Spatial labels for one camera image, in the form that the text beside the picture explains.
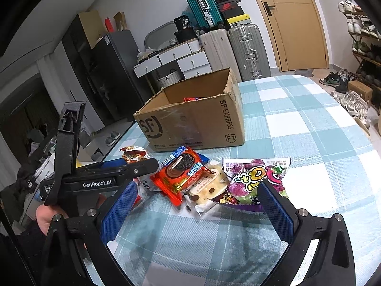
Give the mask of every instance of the metal bolt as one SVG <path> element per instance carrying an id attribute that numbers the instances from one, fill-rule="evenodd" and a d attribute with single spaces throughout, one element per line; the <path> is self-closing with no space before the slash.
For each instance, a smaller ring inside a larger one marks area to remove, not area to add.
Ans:
<path id="1" fill-rule="evenodd" d="M 59 221 L 61 219 L 61 214 L 56 214 L 53 216 L 53 221 Z"/>
<path id="2" fill-rule="evenodd" d="M 342 221 L 342 215 L 341 215 L 341 214 L 336 213 L 336 214 L 334 215 L 334 217 L 336 218 L 336 220 L 338 220 L 338 221 Z"/>
<path id="3" fill-rule="evenodd" d="M 299 209 L 299 214 L 303 217 L 308 216 L 308 211 L 306 209 Z"/>
<path id="4" fill-rule="evenodd" d="M 90 209 L 87 211 L 87 216 L 94 216 L 96 214 L 96 209 Z"/>

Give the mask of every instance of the drawer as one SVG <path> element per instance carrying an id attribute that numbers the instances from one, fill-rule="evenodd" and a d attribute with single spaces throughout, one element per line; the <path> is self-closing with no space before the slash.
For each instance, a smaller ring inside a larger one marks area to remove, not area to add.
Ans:
<path id="1" fill-rule="evenodd" d="M 161 66 L 161 63 L 157 56 L 152 57 L 141 64 L 139 64 L 136 68 L 134 68 L 134 72 L 137 77 L 143 76 L 144 74 L 147 74 L 148 72 L 151 72 L 158 67 Z"/>
<path id="2" fill-rule="evenodd" d="M 191 54 L 191 50 L 188 46 L 188 43 L 185 43 L 173 49 L 169 49 L 168 51 L 163 52 L 162 54 L 159 54 L 159 59 L 161 63 L 164 65 L 189 54 Z"/>
<path id="3" fill-rule="evenodd" d="M 205 64 L 204 66 L 199 66 L 198 68 L 193 68 L 184 72 L 185 79 L 198 76 L 201 74 L 212 72 L 209 64 Z"/>
<path id="4" fill-rule="evenodd" d="M 199 66 L 204 66 L 209 64 L 208 58 L 205 55 L 205 52 L 199 52 L 194 55 L 177 60 L 180 69 L 184 72 L 193 68 L 198 68 Z"/>

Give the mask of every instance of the blue and white tablecloth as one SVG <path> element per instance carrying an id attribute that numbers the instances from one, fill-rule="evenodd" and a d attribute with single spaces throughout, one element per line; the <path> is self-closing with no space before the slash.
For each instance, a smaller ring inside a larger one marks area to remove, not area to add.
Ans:
<path id="1" fill-rule="evenodd" d="M 283 182 L 291 202 L 313 215 L 344 216 L 357 285 L 364 285 L 381 261 L 381 160 L 371 142 L 306 77 L 243 82 L 240 90 L 245 144 L 198 152 L 230 158 L 290 156 Z M 119 149 L 132 145 L 148 147 L 137 124 L 106 160 L 120 158 Z M 160 160 L 168 155 L 153 153 Z M 303 279 L 316 245 L 313 241 L 294 285 Z M 266 214 L 216 205 L 200 219 L 157 193 L 127 217 L 114 242 L 114 256 L 135 285 L 248 286 L 260 285 L 285 248 Z"/>

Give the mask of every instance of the gray suitcase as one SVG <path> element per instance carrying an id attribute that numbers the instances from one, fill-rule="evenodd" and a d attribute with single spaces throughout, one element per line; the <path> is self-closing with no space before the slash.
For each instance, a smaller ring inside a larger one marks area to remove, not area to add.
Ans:
<path id="1" fill-rule="evenodd" d="M 271 76 L 269 60 L 257 25 L 231 28 L 228 35 L 243 81 Z"/>
<path id="2" fill-rule="evenodd" d="M 214 30 L 200 35 L 200 43 L 204 48 L 210 67 L 213 71 L 231 68 L 238 82 L 242 82 L 236 57 L 227 37 L 225 29 Z"/>

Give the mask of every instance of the purple candy package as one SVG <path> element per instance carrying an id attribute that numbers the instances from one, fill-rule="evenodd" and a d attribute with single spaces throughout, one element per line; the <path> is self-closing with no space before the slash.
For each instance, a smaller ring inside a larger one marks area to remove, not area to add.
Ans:
<path id="1" fill-rule="evenodd" d="M 264 212 L 258 201 L 257 187 L 263 180 L 270 182 L 283 197 L 287 193 L 282 184 L 291 164 L 291 158 L 222 160 L 223 170 L 229 178 L 225 192 L 212 200 L 218 204 L 249 212 Z"/>

